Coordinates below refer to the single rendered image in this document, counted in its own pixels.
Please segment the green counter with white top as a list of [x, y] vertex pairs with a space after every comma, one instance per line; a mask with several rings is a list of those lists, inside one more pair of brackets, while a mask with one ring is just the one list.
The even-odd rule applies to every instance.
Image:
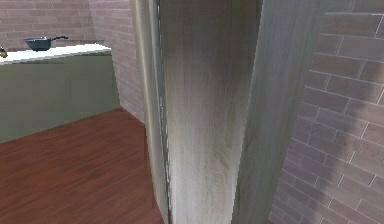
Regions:
[[0, 143], [119, 106], [109, 47], [84, 44], [0, 57]]

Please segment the pale wooden room door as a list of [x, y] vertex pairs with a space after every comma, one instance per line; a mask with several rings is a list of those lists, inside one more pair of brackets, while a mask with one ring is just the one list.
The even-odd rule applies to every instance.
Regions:
[[325, 0], [131, 0], [164, 224], [267, 224]]

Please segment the dark blue frying pan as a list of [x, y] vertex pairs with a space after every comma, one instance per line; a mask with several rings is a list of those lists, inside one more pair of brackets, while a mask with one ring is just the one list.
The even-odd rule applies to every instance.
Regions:
[[67, 36], [25, 38], [24, 42], [31, 50], [38, 52], [48, 51], [52, 42], [58, 39], [67, 39]]

